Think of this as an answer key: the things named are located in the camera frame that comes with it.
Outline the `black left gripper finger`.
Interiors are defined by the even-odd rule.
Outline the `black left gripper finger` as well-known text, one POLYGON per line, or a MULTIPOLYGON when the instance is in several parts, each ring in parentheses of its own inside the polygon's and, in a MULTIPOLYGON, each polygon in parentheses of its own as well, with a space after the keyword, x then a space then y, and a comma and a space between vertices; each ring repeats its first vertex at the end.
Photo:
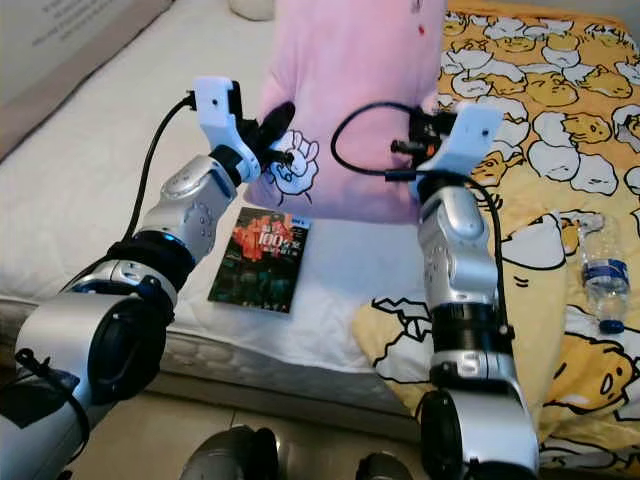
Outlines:
POLYGON ((294 113, 296 106, 292 101, 285 101, 261 116, 253 134, 253 151, 256 155, 264 156, 288 132, 294 113))

